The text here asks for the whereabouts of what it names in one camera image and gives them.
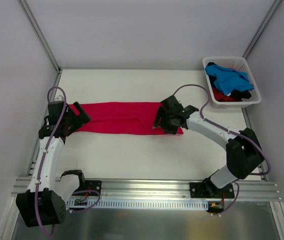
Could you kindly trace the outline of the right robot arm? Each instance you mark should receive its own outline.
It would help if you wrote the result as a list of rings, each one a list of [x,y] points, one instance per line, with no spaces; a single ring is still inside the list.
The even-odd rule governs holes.
[[[161,101],[154,123],[167,134],[177,134],[179,128],[197,132],[221,146],[226,152],[226,164],[201,183],[190,183],[192,198],[234,198],[233,183],[249,176],[262,162],[260,144],[253,130],[239,132],[223,129],[206,119],[201,110],[183,107],[175,96]]]

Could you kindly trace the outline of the pink t shirt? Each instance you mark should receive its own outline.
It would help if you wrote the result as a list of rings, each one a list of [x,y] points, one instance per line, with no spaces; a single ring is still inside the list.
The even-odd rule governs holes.
[[[91,117],[91,120],[79,128],[78,132],[165,135],[162,128],[153,128],[160,107],[158,102],[82,103],[81,107]]]

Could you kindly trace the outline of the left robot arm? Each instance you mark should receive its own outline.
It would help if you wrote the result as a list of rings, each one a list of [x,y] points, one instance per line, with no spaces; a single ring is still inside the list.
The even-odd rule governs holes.
[[[66,138],[91,120],[76,101],[68,105],[62,100],[48,104],[49,113],[39,130],[40,148],[33,177],[16,205],[27,227],[58,225],[66,218],[66,202],[72,194],[85,192],[81,170],[67,170],[56,181],[58,160]]]

